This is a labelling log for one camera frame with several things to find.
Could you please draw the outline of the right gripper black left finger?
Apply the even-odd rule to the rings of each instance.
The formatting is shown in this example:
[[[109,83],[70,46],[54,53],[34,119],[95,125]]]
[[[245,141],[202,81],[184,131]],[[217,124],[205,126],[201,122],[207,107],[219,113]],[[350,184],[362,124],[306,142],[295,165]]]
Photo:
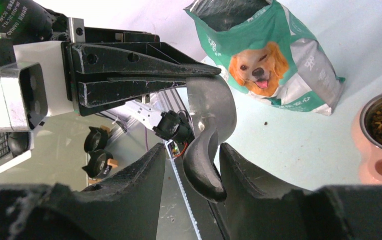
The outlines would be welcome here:
[[[60,183],[0,184],[0,240],[153,240],[165,163],[158,143],[80,192]]]

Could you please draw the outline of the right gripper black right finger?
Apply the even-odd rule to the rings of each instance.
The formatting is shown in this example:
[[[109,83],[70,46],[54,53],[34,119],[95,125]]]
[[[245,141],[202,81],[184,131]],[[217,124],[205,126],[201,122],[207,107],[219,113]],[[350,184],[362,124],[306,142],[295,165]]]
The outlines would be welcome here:
[[[326,185],[314,191],[220,146],[227,229],[233,240],[382,240],[382,185]]]

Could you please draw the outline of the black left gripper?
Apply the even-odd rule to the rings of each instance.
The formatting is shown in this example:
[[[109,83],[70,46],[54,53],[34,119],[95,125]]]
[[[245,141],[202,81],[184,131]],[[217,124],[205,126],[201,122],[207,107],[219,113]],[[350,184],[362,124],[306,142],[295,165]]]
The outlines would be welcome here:
[[[156,34],[131,30],[80,27],[84,42],[72,42],[67,19],[52,20],[52,39],[67,42],[76,82],[76,113],[88,116],[152,93],[186,86],[184,78],[220,74]]]

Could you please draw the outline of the metal food scoop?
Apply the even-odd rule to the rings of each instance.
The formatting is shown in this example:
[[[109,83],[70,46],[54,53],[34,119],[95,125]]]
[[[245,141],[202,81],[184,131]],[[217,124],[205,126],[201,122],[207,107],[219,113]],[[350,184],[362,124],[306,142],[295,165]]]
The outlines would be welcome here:
[[[185,176],[193,189],[212,203],[226,200],[227,193],[214,159],[218,147],[237,124],[233,94],[222,76],[187,79],[189,114],[195,139],[183,156]]]

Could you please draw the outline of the green pet food bag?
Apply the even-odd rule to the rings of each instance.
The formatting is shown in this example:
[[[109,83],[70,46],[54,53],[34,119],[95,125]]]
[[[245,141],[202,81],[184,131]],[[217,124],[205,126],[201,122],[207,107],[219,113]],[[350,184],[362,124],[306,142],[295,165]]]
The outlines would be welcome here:
[[[278,109],[333,113],[345,79],[287,7],[275,0],[195,0],[185,12],[232,88]]]

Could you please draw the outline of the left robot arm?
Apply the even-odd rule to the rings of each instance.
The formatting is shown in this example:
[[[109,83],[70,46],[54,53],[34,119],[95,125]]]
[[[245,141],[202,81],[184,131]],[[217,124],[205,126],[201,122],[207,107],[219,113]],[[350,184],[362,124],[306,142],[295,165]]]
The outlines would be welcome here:
[[[0,33],[16,47],[60,42],[65,92],[81,116],[220,74],[156,34],[86,27],[32,0],[0,0]]]

